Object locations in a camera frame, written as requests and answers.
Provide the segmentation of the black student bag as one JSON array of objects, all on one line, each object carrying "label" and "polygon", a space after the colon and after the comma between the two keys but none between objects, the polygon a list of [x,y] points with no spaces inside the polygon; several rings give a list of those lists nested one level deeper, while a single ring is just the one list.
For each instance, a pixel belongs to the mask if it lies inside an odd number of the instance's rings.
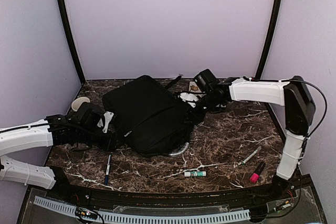
[{"label": "black student bag", "polygon": [[190,141],[190,105],[150,76],[105,93],[102,103],[114,114],[117,140],[143,157],[168,156]]}]

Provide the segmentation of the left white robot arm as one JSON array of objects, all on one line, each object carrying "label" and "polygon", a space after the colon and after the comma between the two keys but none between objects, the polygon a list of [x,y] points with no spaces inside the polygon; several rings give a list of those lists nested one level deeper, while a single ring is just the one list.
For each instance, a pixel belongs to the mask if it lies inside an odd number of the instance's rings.
[{"label": "left white robot arm", "polygon": [[68,115],[52,115],[34,123],[1,130],[1,180],[52,189],[63,201],[74,197],[74,189],[59,167],[36,166],[9,158],[8,154],[36,147],[60,145],[95,146],[112,151],[115,140],[109,131],[113,112],[85,102]]}]

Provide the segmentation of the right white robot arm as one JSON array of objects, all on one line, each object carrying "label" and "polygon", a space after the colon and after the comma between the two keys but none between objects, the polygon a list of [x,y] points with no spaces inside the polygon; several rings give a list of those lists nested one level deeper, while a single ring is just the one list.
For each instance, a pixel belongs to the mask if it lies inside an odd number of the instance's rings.
[{"label": "right white robot arm", "polygon": [[194,82],[200,91],[182,92],[179,97],[192,107],[198,122],[213,108],[233,101],[270,103],[284,107],[286,140],[275,174],[279,180],[268,187],[269,197],[280,199],[287,193],[286,181],[292,178],[303,159],[307,142],[313,134],[311,125],[316,104],[308,87],[316,86],[304,81],[301,76],[282,80],[229,77],[220,81],[209,69],[195,76]]}]

